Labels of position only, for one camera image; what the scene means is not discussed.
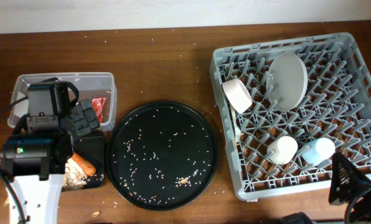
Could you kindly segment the red snack wrapper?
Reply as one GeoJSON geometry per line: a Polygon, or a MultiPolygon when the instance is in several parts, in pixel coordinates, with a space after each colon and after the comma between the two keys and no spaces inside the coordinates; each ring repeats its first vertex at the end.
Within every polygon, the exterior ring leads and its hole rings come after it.
{"type": "Polygon", "coordinates": [[[105,97],[96,97],[92,99],[92,107],[96,113],[99,123],[102,123],[105,102],[106,102],[105,97]]]}

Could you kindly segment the blue plastic cup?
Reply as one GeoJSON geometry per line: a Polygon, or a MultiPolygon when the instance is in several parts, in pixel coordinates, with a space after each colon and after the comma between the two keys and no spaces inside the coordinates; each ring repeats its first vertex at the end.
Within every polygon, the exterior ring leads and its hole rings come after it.
{"type": "Polygon", "coordinates": [[[308,148],[301,154],[309,164],[319,165],[335,153],[335,144],[329,138],[318,138],[305,144],[308,148]]]}

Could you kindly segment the orange carrot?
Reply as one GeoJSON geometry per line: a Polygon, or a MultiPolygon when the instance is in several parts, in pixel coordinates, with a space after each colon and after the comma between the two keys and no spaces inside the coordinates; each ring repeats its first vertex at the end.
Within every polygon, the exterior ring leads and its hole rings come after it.
{"type": "Polygon", "coordinates": [[[76,152],[73,153],[71,159],[74,160],[76,164],[78,164],[78,166],[82,169],[82,171],[84,171],[87,176],[93,176],[96,174],[95,166],[76,152]]]}

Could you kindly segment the cream plastic cup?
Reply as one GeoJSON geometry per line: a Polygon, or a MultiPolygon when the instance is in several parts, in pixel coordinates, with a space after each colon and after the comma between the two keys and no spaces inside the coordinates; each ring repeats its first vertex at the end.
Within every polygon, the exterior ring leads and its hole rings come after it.
{"type": "Polygon", "coordinates": [[[297,150],[298,144],[291,136],[282,136],[273,141],[267,148],[267,152],[273,151],[270,160],[279,165],[289,163],[297,150]]]}

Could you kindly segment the white plastic fork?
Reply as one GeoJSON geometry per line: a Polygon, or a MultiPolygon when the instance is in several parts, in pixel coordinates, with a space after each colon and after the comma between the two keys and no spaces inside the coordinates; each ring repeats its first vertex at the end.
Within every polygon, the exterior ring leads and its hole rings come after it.
{"type": "Polygon", "coordinates": [[[235,142],[239,143],[240,138],[241,138],[241,131],[237,125],[237,117],[236,117],[235,108],[231,105],[230,110],[231,110],[232,122],[233,122],[233,127],[234,127],[235,142]]]}

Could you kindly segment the grey plate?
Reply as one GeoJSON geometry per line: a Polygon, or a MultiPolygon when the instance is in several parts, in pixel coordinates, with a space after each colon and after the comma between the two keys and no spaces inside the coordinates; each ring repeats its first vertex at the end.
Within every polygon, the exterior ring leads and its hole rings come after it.
{"type": "Polygon", "coordinates": [[[278,55],[268,70],[266,90],[271,104],[279,111],[289,111],[300,104],[308,87],[308,73],[303,61],[294,53],[278,55]]]}

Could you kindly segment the pink bowl with leftovers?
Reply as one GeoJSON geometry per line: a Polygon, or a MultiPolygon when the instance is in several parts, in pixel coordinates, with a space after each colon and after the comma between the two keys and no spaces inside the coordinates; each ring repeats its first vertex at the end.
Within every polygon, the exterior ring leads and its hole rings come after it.
{"type": "Polygon", "coordinates": [[[236,112],[242,114],[252,105],[251,95],[241,80],[236,78],[225,81],[222,83],[222,88],[236,112]]]}

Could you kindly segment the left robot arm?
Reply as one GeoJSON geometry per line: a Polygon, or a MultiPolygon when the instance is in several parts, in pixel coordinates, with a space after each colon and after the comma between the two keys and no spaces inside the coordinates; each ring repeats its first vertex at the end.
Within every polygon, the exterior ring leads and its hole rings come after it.
{"type": "Polygon", "coordinates": [[[51,78],[31,84],[28,112],[0,153],[0,178],[10,223],[56,223],[65,165],[75,150],[101,146],[100,122],[73,83],[51,78]]]}

